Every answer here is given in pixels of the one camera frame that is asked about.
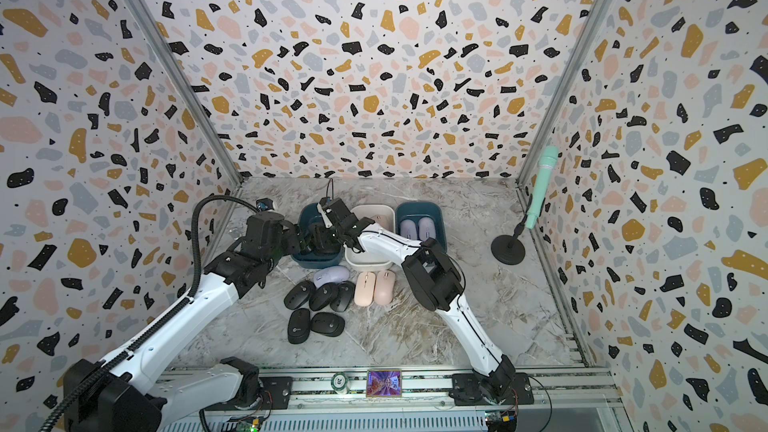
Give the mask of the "pink mouse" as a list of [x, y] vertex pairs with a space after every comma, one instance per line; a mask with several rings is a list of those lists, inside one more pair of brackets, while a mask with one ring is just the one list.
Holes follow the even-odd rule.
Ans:
[[392, 219], [386, 214], [376, 214], [372, 219], [387, 231], [392, 231]]
[[354, 302], [359, 307], [368, 307], [374, 301], [376, 274], [361, 272], [356, 279]]
[[374, 302], [381, 306], [389, 305], [394, 297], [396, 274], [391, 270], [379, 271], [376, 275]]

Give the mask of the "purple mouse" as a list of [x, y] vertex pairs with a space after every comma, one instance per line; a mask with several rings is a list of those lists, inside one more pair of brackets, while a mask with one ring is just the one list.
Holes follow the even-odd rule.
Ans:
[[437, 229], [434, 220], [429, 216], [424, 216], [418, 222], [418, 237], [420, 241], [437, 238]]
[[313, 283], [319, 288], [328, 283], [343, 283], [350, 278], [350, 271], [348, 268], [336, 265], [318, 270], [313, 275]]
[[417, 225], [411, 219], [405, 219], [400, 222], [399, 234], [408, 240], [417, 240], [419, 238]]

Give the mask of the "black mouse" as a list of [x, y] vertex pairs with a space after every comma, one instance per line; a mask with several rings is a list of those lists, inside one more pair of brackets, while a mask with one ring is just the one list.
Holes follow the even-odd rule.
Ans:
[[316, 291], [312, 281], [303, 280], [297, 283], [284, 297], [284, 306], [289, 310], [300, 309], [307, 303]]
[[330, 303], [334, 312], [343, 313], [347, 311], [354, 300], [355, 284], [351, 281], [344, 281], [337, 286], [337, 295]]
[[311, 332], [311, 313], [309, 309], [299, 308], [294, 310], [289, 318], [287, 327], [287, 339], [290, 344], [304, 343]]
[[318, 312], [310, 321], [310, 330], [325, 337], [338, 337], [344, 329], [344, 318], [330, 312]]
[[309, 308], [314, 311], [320, 311], [329, 306], [339, 294], [339, 285], [329, 282], [316, 288], [309, 299]]

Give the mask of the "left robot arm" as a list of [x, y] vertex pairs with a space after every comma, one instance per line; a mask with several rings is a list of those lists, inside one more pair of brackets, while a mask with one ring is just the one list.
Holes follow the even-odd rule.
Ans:
[[167, 383], [167, 366], [215, 318], [303, 244], [298, 225], [273, 211], [249, 217], [238, 249], [218, 255], [198, 289], [97, 362], [82, 359], [64, 376], [62, 423], [68, 431], [159, 431], [209, 406], [270, 408], [257, 366], [236, 357]]

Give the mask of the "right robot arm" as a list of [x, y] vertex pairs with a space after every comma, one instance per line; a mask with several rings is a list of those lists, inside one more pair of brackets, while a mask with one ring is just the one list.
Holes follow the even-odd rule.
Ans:
[[466, 277], [437, 240], [399, 236], [356, 216], [340, 198], [322, 199], [317, 210], [334, 239], [401, 267], [419, 304], [444, 320], [467, 353], [484, 400], [502, 404], [512, 398], [516, 369], [475, 317]]

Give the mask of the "left teal storage box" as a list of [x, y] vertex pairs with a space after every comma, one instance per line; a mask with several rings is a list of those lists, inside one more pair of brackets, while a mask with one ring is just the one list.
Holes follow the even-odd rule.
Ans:
[[306, 269], [323, 269], [341, 263], [343, 246], [334, 242], [329, 232], [326, 232], [317, 203], [305, 206], [299, 216], [300, 238], [304, 249], [292, 254], [291, 258]]

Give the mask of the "teal storage box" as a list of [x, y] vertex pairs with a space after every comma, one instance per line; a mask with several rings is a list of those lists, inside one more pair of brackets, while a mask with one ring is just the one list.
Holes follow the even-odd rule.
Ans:
[[305, 206], [299, 216], [300, 238], [304, 249], [292, 254], [291, 258], [306, 269], [323, 269], [341, 263], [343, 246], [334, 242], [329, 232], [326, 232], [317, 203]]
[[399, 224], [401, 221], [411, 219], [418, 225], [419, 219], [424, 216], [429, 216], [434, 220], [437, 229], [437, 238], [435, 240], [444, 250], [448, 250], [442, 210], [433, 202], [410, 201], [400, 204], [395, 211], [396, 232], [399, 234]]

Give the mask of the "white storage box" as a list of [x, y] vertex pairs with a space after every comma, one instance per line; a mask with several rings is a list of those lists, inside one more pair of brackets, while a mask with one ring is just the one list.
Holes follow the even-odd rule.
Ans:
[[[395, 211], [383, 204], [361, 204], [353, 207], [351, 212], [358, 218], [371, 218], [376, 214], [386, 214], [392, 219], [392, 231], [395, 231]], [[391, 261], [384, 261], [370, 252], [355, 252], [352, 249], [345, 249], [345, 260], [348, 265], [358, 272], [378, 272], [389, 269], [393, 266]]]

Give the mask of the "right teal storage box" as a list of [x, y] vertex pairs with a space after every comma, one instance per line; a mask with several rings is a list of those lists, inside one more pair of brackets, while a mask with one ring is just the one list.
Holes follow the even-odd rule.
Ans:
[[418, 225], [419, 219], [424, 216], [429, 216], [434, 220], [437, 229], [437, 238], [435, 240], [444, 250], [448, 250], [442, 210], [433, 202], [410, 201], [400, 204], [395, 211], [396, 232], [399, 234], [399, 224], [401, 221], [411, 219]]

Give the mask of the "round green button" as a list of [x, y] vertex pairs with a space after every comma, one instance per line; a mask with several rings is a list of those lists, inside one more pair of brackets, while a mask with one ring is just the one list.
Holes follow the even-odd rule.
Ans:
[[336, 394], [348, 394], [349, 380], [347, 376], [342, 372], [335, 373], [331, 379], [331, 387]]

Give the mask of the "small colourful screen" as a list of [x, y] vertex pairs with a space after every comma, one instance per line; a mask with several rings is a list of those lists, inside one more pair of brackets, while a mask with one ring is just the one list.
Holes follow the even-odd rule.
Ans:
[[373, 370], [367, 373], [367, 398], [401, 397], [403, 390], [400, 370]]

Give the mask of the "green microphone on stand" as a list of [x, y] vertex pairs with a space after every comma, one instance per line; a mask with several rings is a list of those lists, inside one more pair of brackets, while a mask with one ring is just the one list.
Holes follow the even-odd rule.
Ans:
[[491, 252], [496, 260], [506, 265], [519, 265], [525, 258], [526, 250], [520, 236], [531, 230], [540, 217], [547, 195], [552, 173], [558, 162], [559, 152], [555, 146], [547, 146], [538, 162], [537, 179], [534, 184], [525, 217], [515, 226], [511, 235], [497, 236], [491, 243]]

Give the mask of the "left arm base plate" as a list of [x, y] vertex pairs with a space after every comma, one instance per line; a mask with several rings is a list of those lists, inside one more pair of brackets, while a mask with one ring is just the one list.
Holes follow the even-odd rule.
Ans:
[[244, 378], [235, 396], [224, 403], [242, 411], [285, 410], [292, 393], [293, 379], [283, 376]]

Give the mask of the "aluminium front rail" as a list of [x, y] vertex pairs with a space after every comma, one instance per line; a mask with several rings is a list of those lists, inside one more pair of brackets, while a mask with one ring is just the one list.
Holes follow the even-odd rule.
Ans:
[[[261, 377], [293, 379], [285, 410], [242, 411], [224, 404], [195, 412], [168, 431], [630, 431], [624, 404], [604, 368], [525, 367], [534, 403], [510, 407], [457, 406], [449, 396], [450, 366], [404, 366], [401, 397], [367, 398], [365, 367], [266, 368]], [[331, 387], [335, 373], [349, 380], [349, 393]]]

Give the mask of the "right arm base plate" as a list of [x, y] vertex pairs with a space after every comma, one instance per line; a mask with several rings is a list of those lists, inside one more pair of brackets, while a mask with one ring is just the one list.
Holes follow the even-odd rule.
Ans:
[[525, 373], [513, 376], [486, 377], [481, 374], [463, 373], [451, 376], [449, 396], [457, 406], [493, 405], [510, 407], [532, 405], [534, 396], [530, 377]]

